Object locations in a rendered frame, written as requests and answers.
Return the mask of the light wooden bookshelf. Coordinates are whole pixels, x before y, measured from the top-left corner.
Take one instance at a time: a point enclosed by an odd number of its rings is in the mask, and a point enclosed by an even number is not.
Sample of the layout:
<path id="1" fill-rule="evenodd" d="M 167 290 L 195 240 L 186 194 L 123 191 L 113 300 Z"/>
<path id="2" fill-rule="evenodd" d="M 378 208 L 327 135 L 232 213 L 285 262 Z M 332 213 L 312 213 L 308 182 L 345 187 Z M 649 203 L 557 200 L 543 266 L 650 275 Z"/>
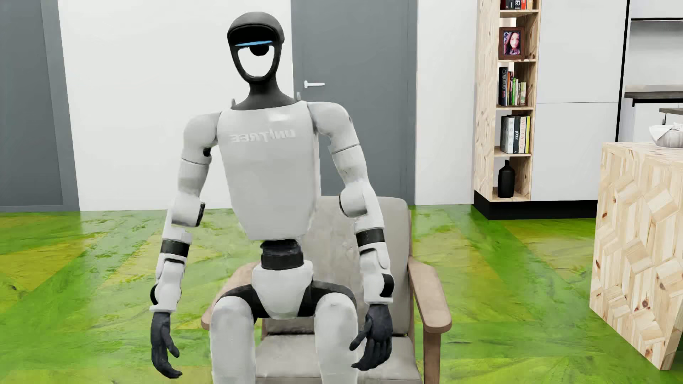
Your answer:
<path id="1" fill-rule="evenodd" d="M 516 171 L 515 192 L 510 201 L 531 201 L 542 1 L 525 0 L 524 9 L 505 10 L 504 0 L 477 0 L 473 187 L 477 196 L 488 202 L 502 202 L 497 195 L 499 170 L 494 162 L 507 156 L 499 149 L 497 126 L 501 117 L 508 115 L 528 116 L 529 121 L 526 136 L 529 153 L 509 155 L 510 164 Z M 501 55 L 502 27 L 521 28 L 521 56 Z M 515 77 L 526 83 L 525 105 L 498 104 L 500 66 L 510 67 Z"/>

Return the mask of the black cabinet plinth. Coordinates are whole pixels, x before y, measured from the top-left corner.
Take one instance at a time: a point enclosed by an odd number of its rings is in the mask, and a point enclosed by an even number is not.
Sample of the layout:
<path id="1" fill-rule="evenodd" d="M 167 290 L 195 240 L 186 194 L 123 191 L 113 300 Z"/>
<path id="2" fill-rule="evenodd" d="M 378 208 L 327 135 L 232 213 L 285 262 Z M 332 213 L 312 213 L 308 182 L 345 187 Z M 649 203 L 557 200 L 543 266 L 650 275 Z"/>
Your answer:
<path id="1" fill-rule="evenodd" d="M 488 220 L 595 219 L 596 200 L 555 200 L 543 202 L 490 202 L 474 191 L 473 206 Z"/>

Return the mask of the white robot pelvis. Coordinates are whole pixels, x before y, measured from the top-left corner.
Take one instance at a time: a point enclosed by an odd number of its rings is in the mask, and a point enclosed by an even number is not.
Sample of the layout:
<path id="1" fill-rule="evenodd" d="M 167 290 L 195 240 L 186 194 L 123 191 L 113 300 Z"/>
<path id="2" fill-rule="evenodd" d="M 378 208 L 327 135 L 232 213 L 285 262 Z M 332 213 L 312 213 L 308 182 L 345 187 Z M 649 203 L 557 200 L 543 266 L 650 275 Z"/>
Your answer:
<path id="1" fill-rule="evenodd" d="M 271 319 L 299 317 L 304 292 L 313 279 L 313 263 L 284 270 L 265 269 L 258 264 L 252 271 L 252 287 Z"/>

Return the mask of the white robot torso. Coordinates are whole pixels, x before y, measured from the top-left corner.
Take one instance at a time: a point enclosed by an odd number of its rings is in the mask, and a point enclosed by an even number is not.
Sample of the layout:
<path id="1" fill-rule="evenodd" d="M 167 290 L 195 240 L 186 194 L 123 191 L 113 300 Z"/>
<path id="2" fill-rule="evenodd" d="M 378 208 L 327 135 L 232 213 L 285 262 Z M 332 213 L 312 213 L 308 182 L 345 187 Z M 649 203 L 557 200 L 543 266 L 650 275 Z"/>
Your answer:
<path id="1" fill-rule="evenodd" d="M 232 207 L 247 237 L 306 234 L 321 194 L 318 135 L 307 103 L 227 109 L 217 139 Z"/>

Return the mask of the white robot leg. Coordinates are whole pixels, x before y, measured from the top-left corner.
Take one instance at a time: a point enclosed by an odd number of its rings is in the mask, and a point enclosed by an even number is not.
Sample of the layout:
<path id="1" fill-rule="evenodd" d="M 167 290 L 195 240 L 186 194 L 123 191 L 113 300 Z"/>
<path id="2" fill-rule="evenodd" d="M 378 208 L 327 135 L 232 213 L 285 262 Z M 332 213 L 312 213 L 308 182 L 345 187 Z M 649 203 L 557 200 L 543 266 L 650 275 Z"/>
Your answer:
<path id="1" fill-rule="evenodd" d="M 213 384 L 255 384 L 254 324 L 267 319 L 251 284 L 223 294 L 210 317 Z"/>
<path id="2" fill-rule="evenodd" d="M 358 333 L 354 294 L 346 286 L 313 280 L 306 287 L 299 317 L 313 316 L 313 332 L 322 384 L 357 384 L 349 349 Z"/>

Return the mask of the grey bowl with cloth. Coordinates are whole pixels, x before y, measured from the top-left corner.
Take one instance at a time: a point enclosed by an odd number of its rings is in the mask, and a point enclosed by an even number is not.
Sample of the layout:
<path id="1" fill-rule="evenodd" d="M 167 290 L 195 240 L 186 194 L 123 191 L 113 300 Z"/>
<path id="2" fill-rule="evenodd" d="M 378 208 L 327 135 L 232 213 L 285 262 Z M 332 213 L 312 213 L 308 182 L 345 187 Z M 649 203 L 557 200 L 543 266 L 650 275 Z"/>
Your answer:
<path id="1" fill-rule="evenodd" d="M 655 125 L 649 127 L 654 144 L 664 148 L 683 148 L 683 124 Z"/>

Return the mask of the grey wall panel door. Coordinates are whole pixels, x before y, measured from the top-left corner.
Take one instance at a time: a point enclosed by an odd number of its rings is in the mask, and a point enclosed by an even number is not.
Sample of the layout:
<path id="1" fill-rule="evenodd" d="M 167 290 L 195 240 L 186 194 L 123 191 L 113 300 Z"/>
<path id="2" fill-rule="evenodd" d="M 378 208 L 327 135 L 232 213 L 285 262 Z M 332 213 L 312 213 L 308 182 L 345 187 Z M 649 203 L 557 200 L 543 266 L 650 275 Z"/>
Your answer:
<path id="1" fill-rule="evenodd" d="M 57 0 L 0 0 L 0 212 L 78 211 Z"/>

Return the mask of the white tall cabinet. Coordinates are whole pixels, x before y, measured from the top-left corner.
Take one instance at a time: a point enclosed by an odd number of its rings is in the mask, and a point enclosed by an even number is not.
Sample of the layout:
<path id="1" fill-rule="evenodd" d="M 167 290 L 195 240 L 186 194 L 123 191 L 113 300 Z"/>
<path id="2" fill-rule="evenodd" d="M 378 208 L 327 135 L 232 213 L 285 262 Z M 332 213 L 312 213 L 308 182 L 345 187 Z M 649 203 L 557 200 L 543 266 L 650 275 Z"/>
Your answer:
<path id="1" fill-rule="evenodd" d="M 542 0 L 531 198 L 597 199 L 614 142 L 627 0 Z"/>

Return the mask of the white left robot leg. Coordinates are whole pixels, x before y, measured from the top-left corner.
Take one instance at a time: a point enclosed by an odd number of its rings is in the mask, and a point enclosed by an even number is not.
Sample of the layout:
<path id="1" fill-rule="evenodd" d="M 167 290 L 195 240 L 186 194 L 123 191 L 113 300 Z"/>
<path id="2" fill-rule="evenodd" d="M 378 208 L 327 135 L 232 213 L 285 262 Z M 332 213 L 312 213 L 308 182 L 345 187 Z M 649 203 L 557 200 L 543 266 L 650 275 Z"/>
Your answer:
<path id="1" fill-rule="evenodd" d="M 313 280 L 306 287 L 299 317 L 313 316 L 313 332 L 322 384 L 357 384 L 349 349 L 358 333 L 354 294 L 346 286 Z"/>

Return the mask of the black robot waist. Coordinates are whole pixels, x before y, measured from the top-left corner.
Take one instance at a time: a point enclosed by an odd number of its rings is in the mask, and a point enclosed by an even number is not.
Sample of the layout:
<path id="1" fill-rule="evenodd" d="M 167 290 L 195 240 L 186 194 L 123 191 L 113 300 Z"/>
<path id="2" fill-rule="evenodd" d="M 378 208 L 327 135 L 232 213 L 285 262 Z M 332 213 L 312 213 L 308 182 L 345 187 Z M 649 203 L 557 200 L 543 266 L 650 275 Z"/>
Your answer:
<path id="1" fill-rule="evenodd" d="M 265 240 L 261 244 L 261 267 L 266 270 L 287 270 L 303 266 L 303 252 L 297 240 Z"/>

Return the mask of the black vase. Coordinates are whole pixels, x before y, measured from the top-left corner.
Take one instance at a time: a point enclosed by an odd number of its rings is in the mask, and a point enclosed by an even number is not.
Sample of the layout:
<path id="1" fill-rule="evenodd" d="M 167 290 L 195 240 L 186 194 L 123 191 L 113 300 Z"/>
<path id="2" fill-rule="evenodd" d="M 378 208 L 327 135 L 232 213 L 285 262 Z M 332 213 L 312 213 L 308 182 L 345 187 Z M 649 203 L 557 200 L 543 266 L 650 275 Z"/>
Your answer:
<path id="1" fill-rule="evenodd" d="M 515 170 L 510 165 L 510 160 L 505 160 L 505 165 L 498 173 L 497 196 L 499 198 L 512 198 L 514 196 L 515 178 Z"/>

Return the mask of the white right robot leg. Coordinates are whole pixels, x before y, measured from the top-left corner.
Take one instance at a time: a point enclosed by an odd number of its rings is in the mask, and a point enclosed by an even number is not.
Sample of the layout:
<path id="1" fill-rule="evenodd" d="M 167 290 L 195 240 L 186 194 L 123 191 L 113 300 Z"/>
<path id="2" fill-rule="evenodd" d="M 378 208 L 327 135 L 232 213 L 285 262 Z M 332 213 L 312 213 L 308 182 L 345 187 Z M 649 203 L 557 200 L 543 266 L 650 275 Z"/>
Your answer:
<path id="1" fill-rule="evenodd" d="M 254 324 L 267 319 L 251 284 L 223 294 L 210 317 L 213 384 L 255 384 Z"/>

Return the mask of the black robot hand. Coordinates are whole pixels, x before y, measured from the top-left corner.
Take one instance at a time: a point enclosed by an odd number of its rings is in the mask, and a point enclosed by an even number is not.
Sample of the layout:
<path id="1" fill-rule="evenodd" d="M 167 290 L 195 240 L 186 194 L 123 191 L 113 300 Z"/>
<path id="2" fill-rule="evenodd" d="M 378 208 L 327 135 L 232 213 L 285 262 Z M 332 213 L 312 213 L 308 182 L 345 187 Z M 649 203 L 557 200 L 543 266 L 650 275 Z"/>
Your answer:
<path id="1" fill-rule="evenodd" d="M 367 371 L 385 363 L 391 356 L 392 332 L 393 323 L 388 305 L 370 304 L 363 329 L 349 345 L 349 350 L 354 351 L 365 340 L 365 350 L 360 360 L 351 367 Z"/>
<path id="2" fill-rule="evenodd" d="M 170 313 L 154 312 L 150 327 L 151 361 L 155 369 L 164 377 L 177 379 L 182 372 L 175 370 L 168 360 L 168 353 L 175 358 L 180 357 L 180 351 L 170 336 Z"/>

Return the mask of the patterned wooden counter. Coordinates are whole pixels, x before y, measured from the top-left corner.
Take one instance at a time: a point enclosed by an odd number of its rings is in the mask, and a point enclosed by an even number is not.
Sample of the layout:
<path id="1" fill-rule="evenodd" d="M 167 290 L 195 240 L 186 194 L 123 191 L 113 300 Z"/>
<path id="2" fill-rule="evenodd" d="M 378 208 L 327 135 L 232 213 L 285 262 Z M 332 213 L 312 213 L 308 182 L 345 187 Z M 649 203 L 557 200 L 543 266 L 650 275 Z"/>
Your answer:
<path id="1" fill-rule="evenodd" d="M 589 306 L 671 368 L 683 336 L 683 149 L 603 144 Z"/>

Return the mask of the row of colourful books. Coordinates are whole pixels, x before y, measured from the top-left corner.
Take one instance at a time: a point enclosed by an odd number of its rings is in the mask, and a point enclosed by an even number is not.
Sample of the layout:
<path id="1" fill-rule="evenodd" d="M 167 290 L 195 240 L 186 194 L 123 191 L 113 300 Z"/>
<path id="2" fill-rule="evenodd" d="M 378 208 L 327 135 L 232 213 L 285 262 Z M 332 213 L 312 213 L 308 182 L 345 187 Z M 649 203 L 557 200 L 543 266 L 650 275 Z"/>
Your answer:
<path id="1" fill-rule="evenodd" d="M 506 105 L 513 107 L 526 106 L 527 83 L 517 78 L 514 71 L 508 71 L 507 82 Z"/>

